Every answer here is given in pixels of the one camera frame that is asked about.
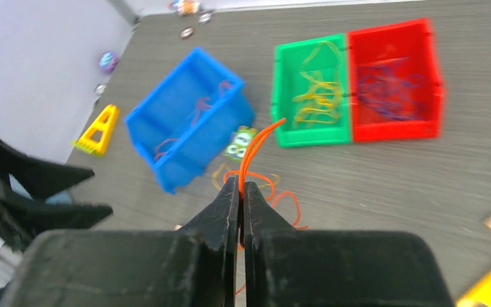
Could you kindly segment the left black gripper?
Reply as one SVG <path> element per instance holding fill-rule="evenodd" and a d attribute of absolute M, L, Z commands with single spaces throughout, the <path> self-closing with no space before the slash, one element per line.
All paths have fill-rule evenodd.
<path fill-rule="evenodd" d="M 0 180 L 14 177 L 34 198 L 47 199 L 94 177 L 90 168 L 60 164 L 26 155 L 0 139 Z M 0 199 L 0 238 L 14 251 L 25 250 L 41 233 L 89 229 L 113 210 L 105 204 L 46 204 L 23 196 Z"/>

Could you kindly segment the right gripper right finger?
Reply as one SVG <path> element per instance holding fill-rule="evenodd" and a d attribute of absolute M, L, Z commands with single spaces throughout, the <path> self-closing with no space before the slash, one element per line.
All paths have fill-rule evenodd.
<path fill-rule="evenodd" d="M 244 187 L 248 306 L 452 306 L 429 245 L 385 230 L 298 230 Z"/>

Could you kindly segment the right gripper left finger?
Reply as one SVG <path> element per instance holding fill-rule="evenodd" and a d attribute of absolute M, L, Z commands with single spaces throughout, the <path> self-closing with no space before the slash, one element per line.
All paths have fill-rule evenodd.
<path fill-rule="evenodd" d="M 27 249 L 0 306 L 233 306 L 238 184 L 172 231 L 60 230 Z"/>

